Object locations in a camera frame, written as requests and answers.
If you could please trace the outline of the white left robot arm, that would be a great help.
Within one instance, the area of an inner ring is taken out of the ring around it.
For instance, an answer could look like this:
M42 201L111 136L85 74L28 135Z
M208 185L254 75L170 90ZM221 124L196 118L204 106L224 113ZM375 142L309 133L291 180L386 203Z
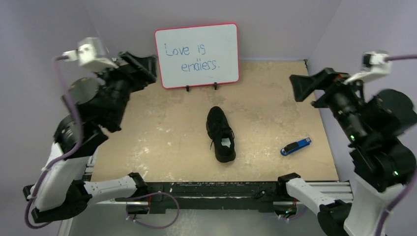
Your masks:
M84 181L83 175L89 159L108 139L103 130L121 130L131 94L156 82L156 56L141 58L121 52L112 61L73 50L55 57L53 63L64 59L77 60L82 66L93 62L97 67L94 78L78 79L64 89L62 100L70 113L57 126L39 180L23 188L28 201L25 221L33 229L75 217L102 201L141 201L148 192L139 173L102 182Z

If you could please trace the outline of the black shoelace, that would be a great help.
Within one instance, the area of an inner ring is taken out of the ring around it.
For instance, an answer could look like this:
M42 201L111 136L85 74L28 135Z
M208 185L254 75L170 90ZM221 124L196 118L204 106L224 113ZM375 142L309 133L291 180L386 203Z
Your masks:
M230 127L223 127L211 132L211 145L215 148L235 148L235 135Z

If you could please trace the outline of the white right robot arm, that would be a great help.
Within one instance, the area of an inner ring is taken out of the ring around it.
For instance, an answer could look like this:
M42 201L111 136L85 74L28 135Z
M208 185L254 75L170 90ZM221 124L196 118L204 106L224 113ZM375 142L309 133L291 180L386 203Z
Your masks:
M325 68L312 76L291 75L295 101L312 92L323 95L314 108L328 108L350 141L357 190L351 203L328 197L291 173L277 180L276 193L291 197L317 215L328 236L383 236L385 221L413 181L417 161L398 139L417 122L410 98L384 89L369 101L363 98L364 79L350 81L347 73Z

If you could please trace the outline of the black shoe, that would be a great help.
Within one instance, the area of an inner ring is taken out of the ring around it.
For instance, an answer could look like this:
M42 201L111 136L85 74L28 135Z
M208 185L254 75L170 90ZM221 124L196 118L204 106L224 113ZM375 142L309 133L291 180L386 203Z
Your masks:
M207 116L206 130L211 139L210 148L214 147L215 158L221 163L234 161L236 158L234 133L229 126L223 110L213 106Z

